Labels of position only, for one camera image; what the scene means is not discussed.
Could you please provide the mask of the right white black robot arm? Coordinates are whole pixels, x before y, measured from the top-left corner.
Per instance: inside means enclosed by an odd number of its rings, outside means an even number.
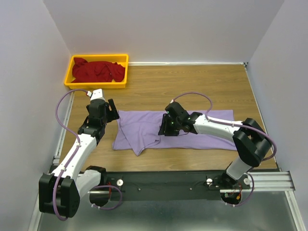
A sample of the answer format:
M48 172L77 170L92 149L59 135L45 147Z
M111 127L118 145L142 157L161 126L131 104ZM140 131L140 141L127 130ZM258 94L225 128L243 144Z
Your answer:
M277 145L259 124L247 118L245 121L228 121L208 116L208 113L188 113L178 102L171 102L162 117L159 135L178 136L180 131L205 134L234 143L238 157L218 178L224 187L232 187L248 171L268 160L270 149L277 152Z

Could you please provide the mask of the lavender t shirt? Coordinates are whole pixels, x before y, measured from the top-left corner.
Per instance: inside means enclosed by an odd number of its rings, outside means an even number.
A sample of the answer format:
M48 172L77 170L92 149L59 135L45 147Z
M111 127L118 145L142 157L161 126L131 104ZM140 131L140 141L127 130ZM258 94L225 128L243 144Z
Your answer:
M159 136L163 111L119 111L113 150L132 149L139 156L145 149L222 149L235 151L233 142L219 137L181 131L179 136Z

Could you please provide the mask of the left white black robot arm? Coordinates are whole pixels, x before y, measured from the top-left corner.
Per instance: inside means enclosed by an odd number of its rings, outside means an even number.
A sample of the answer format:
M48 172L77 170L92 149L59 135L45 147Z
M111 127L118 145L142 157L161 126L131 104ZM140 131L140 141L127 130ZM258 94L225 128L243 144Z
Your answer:
M40 212L55 214L61 221L76 214L80 199L88 191L110 186L105 168L90 166L83 174L80 171L104 136L107 123L119 119L119 114L113 99L94 99L86 108L89 114L75 133L71 150L51 174L43 174L38 182Z

